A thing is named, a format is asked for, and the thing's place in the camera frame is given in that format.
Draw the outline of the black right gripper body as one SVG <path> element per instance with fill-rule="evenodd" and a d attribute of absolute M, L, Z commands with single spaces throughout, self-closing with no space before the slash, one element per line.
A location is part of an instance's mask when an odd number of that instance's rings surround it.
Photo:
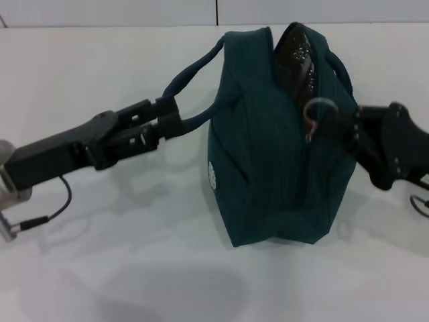
<path fill-rule="evenodd" d="M 420 129 L 408 109 L 398 102 L 369 107 L 368 120 L 381 156 L 381 169 L 370 176 L 379 189 L 388 191 L 397 180 L 428 190 L 422 179 L 428 174 L 428 132 Z"/>

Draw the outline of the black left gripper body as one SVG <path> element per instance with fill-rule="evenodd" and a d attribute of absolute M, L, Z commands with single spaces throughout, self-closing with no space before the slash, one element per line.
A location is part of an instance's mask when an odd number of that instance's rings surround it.
<path fill-rule="evenodd" d="M 6 173 L 21 191 L 81 168 L 103 170 L 114 164 L 102 144 L 117 123 L 117 114 L 105 111 L 78 127 L 22 146 L 6 161 Z"/>

